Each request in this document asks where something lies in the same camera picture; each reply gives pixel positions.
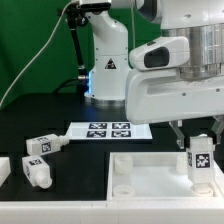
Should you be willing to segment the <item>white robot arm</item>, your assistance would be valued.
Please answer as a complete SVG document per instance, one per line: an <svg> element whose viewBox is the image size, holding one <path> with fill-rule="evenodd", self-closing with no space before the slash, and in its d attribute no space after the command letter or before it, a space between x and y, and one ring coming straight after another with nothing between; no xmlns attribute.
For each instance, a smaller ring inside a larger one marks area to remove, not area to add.
<svg viewBox="0 0 224 224"><path fill-rule="evenodd" d="M168 122L179 146L181 120L212 116L214 142L224 130L224 0L93 0L135 6L161 36L131 51L127 28L99 8L87 14L95 65L86 100L123 104L134 124Z"/></svg>

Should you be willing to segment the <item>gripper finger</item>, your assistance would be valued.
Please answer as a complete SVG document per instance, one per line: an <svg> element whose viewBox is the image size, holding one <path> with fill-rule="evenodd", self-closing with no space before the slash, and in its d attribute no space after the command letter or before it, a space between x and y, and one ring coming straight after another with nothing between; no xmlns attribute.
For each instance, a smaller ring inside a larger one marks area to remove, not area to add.
<svg viewBox="0 0 224 224"><path fill-rule="evenodd" d="M184 136L184 134L183 134L183 132L181 130L182 121L181 120L170 121L169 125L172 128L172 130L174 131L174 133L176 134L176 136L177 136L176 143L177 143L178 147L180 149L183 149L184 148L185 136Z"/></svg>
<svg viewBox="0 0 224 224"><path fill-rule="evenodd" d="M221 134L224 131L224 115L214 116L215 122L212 126L212 133L214 136L214 144L221 143Z"/></svg>

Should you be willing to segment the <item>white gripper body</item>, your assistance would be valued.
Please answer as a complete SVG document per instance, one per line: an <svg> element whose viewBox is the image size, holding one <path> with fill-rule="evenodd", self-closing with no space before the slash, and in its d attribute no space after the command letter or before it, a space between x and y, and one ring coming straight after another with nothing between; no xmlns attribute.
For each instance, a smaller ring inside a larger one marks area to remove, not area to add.
<svg viewBox="0 0 224 224"><path fill-rule="evenodd" d="M177 69L133 69L125 98L126 117L133 124L224 115L224 75L187 81Z"/></svg>

